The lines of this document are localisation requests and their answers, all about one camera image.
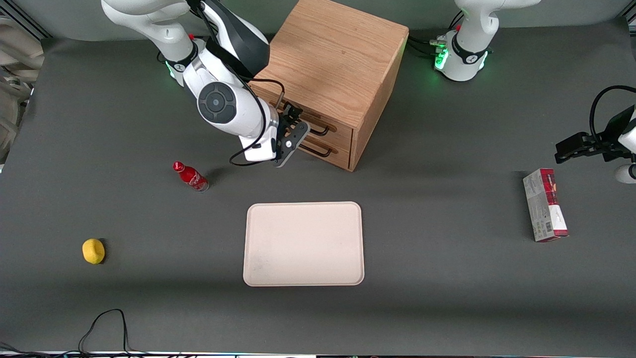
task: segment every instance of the metal handle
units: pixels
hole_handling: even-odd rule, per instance
[[[302,149],[304,149],[304,150],[306,150],[306,151],[308,151],[308,152],[310,152],[310,153],[313,153],[313,154],[315,154],[315,155],[318,155],[318,156],[319,156],[319,157],[321,157],[321,158],[329,157],[329,154],[331,154],[331,148],[327,149],[327,152],[326,152],[326,153],[320,153],[320,152],[318,152],[317,150],[311,149],[311,148],[309,148],[308,146],[306,146],[306,145],[304,145],[304,144],[300,144],[300,145],[299,145],[299,147],[300,147],[300,148],[302,148]]]
[[[315,129],[310,129],[309,133],[313,134],[314,136],[324,137],[325,135],[327,135],[327,133],[329,132],[330,129],[331,128],[329,128],[328,125],[325,125],[324,131],[319,132],[319,131],[316,131]]]

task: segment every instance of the white tray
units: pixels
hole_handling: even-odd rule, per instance
[[[337,286],[357,285],[363,279],[358,204],[254,204],[247,211],[246,284]]]

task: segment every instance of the wooden drawer cabinet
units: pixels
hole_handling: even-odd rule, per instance
[[[312,133],[302,150],[353,171],[391,96],[407,37],[405,26],[330,0],[299,0],[258,78],[281,81],[284,100],[303,108]],[[278,100],[278,85],[250,86]]]

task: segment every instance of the red bottle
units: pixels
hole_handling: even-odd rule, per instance
[[[191,166],[185,166],[182,162],[174,162],[172,169],[179,173],[184,183],[198,192],[204,192],[210,187],[210,183],[207,182],[207,179]]]

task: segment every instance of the lemon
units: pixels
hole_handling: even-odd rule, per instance
[[[106,255],[104,244],[98,239],[88,239],[84,241],[84,244],[81,246],[81,251],[82,254],[84,254],[84,260],[93,265],[102,262]]]

